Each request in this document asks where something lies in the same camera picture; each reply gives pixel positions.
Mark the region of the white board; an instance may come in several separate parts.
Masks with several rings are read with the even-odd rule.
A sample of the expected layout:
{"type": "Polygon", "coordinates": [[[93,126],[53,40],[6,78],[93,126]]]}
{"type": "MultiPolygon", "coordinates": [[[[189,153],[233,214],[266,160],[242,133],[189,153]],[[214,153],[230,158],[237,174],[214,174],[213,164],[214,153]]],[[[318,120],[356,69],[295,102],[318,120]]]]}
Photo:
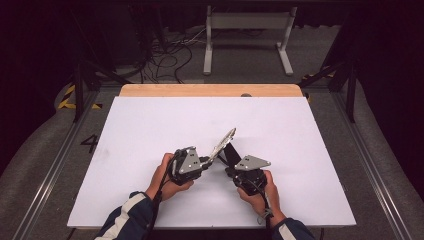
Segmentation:
{"type": "Polygon", "coordinates": [[[241,156],[270,162],[286,216],[312,227],[356,223],[303,97],[117,97],[68,224],[97,228],[130,193],[145,190],[166,152],[209,155],[229,132],[241,156]]]}

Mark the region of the person's left hand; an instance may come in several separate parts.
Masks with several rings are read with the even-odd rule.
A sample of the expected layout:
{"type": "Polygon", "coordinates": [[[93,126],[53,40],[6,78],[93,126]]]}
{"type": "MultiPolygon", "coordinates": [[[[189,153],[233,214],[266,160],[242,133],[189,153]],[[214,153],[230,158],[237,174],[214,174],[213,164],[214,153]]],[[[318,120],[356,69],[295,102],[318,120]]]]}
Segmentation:
{"type": "Polygon", "coordinates": [[[173,158],[172,153],[165,153],[162,159],[161,164],[156,168],[153,177],[151,179],[150,185],[145,191],[147,196],[153,200],[156,193],[162,191],[162,200],[166,201],[173,197],[175,194],[181,191],[188,190],[193,184],[193,181],[189,181],[181,186],[169,181],[166,176],[168,162],[173,158]]]}

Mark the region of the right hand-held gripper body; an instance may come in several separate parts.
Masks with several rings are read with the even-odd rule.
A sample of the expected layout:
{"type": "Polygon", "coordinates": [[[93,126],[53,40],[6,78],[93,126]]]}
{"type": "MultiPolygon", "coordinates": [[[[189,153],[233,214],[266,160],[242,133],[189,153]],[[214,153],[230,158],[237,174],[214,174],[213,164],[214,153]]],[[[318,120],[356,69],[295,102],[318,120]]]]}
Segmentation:
{"type": "Polygon", "coordinates": [[[269,161],[247,155],[227,158],[228,167],[225,169],[227,176],[233,180],[236,187],[241,188],[248,196],[253,196],[264,191],[267,178],[262,167],[270,166],[269,161]]]}

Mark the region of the aluminium floor rail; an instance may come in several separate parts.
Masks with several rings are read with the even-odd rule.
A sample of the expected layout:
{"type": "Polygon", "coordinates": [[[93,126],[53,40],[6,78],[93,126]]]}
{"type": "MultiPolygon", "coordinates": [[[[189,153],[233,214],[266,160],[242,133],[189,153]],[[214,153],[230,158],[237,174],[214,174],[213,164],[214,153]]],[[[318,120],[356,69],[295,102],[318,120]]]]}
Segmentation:
{"type": "Polygon", "coordinates": [[[57,179],[60,176],[60,173],[65,164],[65,160],[71,152],[71,147],[75,142],[76,136],[82,128],[86,117],[88,116],[88,108],[94,104],[97,95],[97,91],[90,91],[87,93],[87,98],[83,101],[84,110],[80,114],[79,118],[72,123],[58,153],[56,154],[49,168],[49,171],[38,188],[35,197],[33,198],[31,205],[26,211],[26,214],[23,217],[19,227],[15,231],[12,240],[27,240],[31,234],[47,200],[49,199],[57,179]]]}
{"type": "Polygon", "coordinates": [[[361,156],[361,164],[375,192],[378,202],[386,215],[392,231],[397,240],[413,240],[412,236],[401,217],[396,204],[391,196],[390,191],[386,187],[383,179],[375,165],[370,151],[365,145],[365,141],[360,134],[356,124],[350,120],[346,113],[347,105],[344,103],[343,97],[339,93],[332,93],[332,99],[341,114],[347,128],[352,136],[355,145],[361,156]]]}

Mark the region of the person's right hand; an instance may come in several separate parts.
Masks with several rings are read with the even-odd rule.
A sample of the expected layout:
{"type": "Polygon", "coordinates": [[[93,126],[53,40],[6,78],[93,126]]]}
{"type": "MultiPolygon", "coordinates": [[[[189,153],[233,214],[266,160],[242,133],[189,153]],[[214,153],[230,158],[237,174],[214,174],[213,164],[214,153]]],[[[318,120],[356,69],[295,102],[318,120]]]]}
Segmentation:
{"type": "Polygon", "coordinates": [[[237,192],[242,200],[251,205],[258,216],[264,216],[266,209],[270,209],[273,214],[273,217],[269,219],[270,226],[274,227],[280,221],[284,220],[286,216],[280,208],[279,193],[277,186],[274,184],[272,173],[269,170],[265,170],[264,174],[267,178],[267,185],[264,191],[268,200],[264,200],[260,194],[248,196],[241,188],[238,188],[237,192]]]}

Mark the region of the black metal frame stand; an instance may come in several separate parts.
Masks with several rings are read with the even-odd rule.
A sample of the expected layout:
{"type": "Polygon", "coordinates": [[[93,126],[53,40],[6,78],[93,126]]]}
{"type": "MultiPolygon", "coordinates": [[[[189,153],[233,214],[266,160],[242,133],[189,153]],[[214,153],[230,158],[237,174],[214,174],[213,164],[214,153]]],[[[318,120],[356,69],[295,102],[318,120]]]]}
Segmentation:
{"type": "Polygon", "coordinates": [[[117,75],[101,65],[93,43],[95,36],[92,21],[88,15],[76,14],[72,8],[67,9],[69,14],[68,35],[72,45],[72,61],[74,65],[73,85],[76,95],[75,122],[78,122],[90,105],[84,100],[84,91],[90,93],[100,90],[103,81],[112,81],[121,86],[129,84],[124,77],[117,75]]]}
{"type": "Polygon", "coordinates": [[[331,81],[328,83],[327,88],[331,92],[339,92],[344,85],[347,85],[347,96],[345,103],[345,111],[348,119],[354,123],[354,102],[356,93],[356,69],[353,62],[337,62],[333,65],[324,67],[318,73],[305,76],[299,83],[300,88],[309,86],[318,80],[333,74],[331,81]]]}

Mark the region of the wooden table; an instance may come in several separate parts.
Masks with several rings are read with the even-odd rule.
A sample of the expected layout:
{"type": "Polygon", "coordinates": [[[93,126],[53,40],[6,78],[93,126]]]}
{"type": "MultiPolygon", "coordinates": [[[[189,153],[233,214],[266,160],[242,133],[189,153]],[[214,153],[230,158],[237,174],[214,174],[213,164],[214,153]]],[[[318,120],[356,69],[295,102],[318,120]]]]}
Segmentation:
{"type": "Polygon", "coordinates": [[[121,97],[302,97],[296,84],[126,84],[121,97]]]}

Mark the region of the white metal stand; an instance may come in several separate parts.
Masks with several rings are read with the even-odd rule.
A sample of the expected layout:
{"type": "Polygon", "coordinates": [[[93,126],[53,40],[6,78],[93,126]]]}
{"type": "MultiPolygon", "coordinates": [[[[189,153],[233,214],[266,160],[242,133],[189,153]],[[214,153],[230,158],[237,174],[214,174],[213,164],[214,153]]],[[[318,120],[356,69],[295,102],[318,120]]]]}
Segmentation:
{"type": "Polygon", "coordinates": [[[211,6],[207,7],[206,14],[206,48],[204,57],[203,74],[212,73],[213,57],[213,29],[280,29],[284,32],[283,38],[276,43],[279,57],[287,76],[294,74],[286,47],[296,18],[297,8],[292,7],[287,12],[214,12],[211,6]]]}

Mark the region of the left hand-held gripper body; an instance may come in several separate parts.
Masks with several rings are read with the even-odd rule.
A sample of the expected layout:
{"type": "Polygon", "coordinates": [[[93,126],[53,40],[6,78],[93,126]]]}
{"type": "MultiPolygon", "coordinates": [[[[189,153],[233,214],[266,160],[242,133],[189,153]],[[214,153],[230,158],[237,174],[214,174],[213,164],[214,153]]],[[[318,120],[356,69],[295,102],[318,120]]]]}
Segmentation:
{"type": "Polygon", "coordinates": [[[176,150],[168,163],[167,174],[170,180],[181,186],[198,179],[201,173],[207,169],[201,167],[200,158],[193,146],[176,150]]]}

